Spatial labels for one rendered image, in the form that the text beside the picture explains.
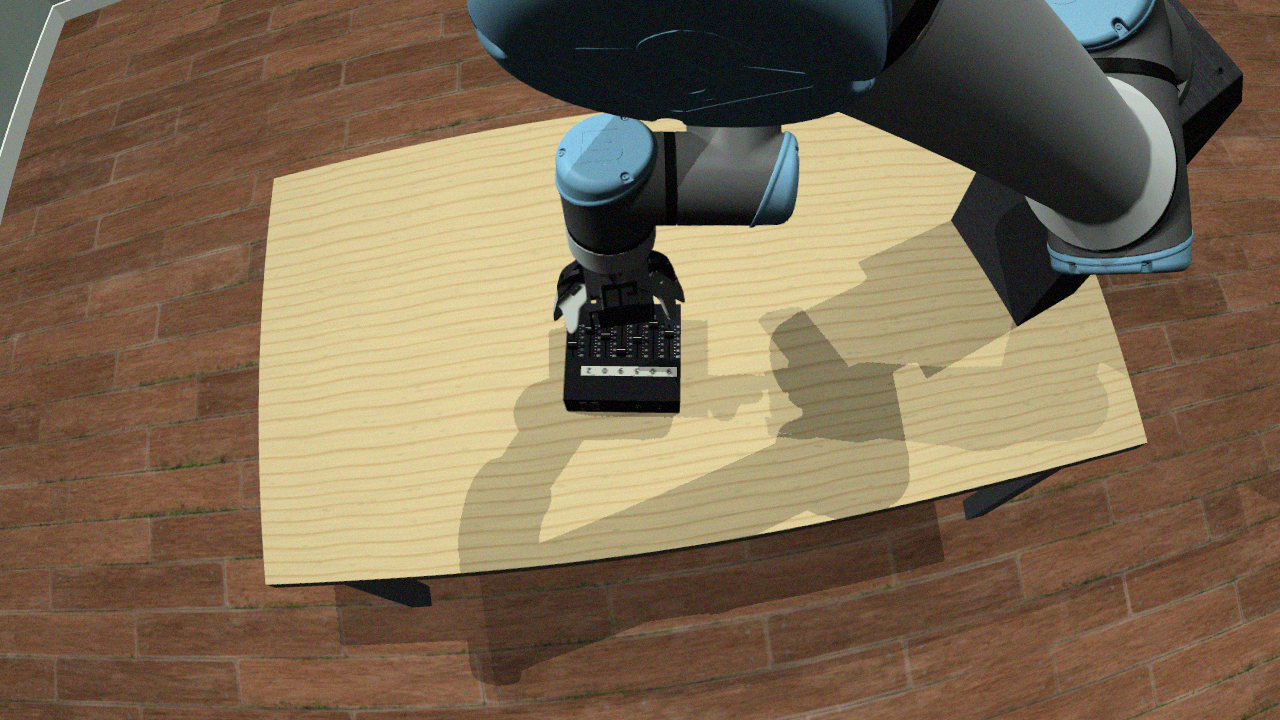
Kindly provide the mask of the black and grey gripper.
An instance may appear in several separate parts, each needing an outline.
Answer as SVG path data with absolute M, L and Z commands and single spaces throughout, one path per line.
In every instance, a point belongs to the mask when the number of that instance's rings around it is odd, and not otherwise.
M 676 300 L 685 302 L 684 290 L 675 274 L 675 268 L 662 252 L 652 250 L 649 256 L 632 270 L 613 275 L 600 274 L 600 277 L 599 273 L 588 270 L 575 259 L 561 272 L 553 316 L 554 322 L 562 315 L 564 316 L 570 334 L 577 331 L 579 316 L 586 304 L 593 331 L 595 329 L 591 313 L 598 313 L 600 329 L 644 322 L 653 323 L 653 296 L 660 301 L 666 316 L 671 320 L 676 316 Z M 593 300 L 596 300 L 596 307 L 591 305 Z

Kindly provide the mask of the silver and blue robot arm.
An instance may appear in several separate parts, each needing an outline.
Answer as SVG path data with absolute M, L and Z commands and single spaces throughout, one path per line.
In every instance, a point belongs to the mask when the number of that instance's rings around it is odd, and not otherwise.
M 511 76 L 604 113 L 556 152 L 588 270 L 639 266 L 657 225 L 788 222 L 799 149 L 781 126 L 836 111 L 1025 195 L 1059 274 L 1190 266 L 1194 58 L 1167 0 L 467 4 Z

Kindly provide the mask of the black lighting desk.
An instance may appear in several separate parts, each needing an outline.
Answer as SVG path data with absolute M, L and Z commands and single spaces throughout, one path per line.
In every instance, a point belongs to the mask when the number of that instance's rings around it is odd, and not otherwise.
M 566 410 L 680 413 L 681 304 L 676 304 L 673 320 L 654 304 L 653 323 L 600 329 L 598 313 L 593 313 L 593 322 L 595 331 L 586 304 L 577 331 L 567 331 Z

